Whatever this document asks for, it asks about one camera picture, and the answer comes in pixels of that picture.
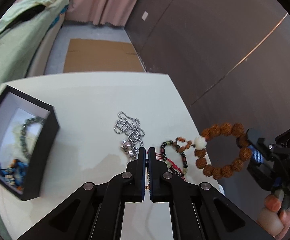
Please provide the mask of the person's right hand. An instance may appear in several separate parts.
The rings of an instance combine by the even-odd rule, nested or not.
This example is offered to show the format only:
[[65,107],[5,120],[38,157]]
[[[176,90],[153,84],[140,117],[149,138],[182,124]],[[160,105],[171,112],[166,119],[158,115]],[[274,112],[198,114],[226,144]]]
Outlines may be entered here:
[[268,195],[256,222],[275,239],[283,239],[290,228],[290,211],[281,209],[281,202],[276,196]]

